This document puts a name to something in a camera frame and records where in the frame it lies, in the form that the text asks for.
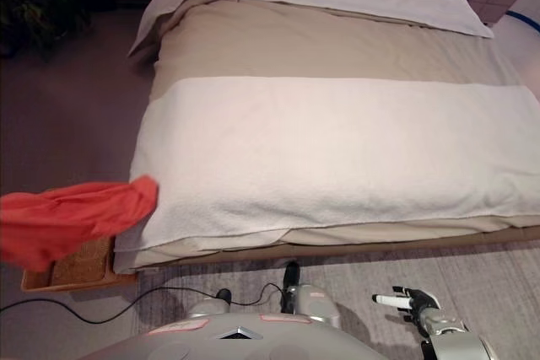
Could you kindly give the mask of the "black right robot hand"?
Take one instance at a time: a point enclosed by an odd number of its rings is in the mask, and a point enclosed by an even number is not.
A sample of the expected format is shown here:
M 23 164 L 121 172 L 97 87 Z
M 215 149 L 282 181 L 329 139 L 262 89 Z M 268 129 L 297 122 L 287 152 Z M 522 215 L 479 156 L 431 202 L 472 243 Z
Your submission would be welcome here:
M 373 294 L 371 299 L 376 304 L 393 307 L 404 313 L 403 320 L 405 322 L 417 324 L 424 310 L 440 309 L 437 298 L 423 290 L 393 286 L 392 291 L 393 295 Z

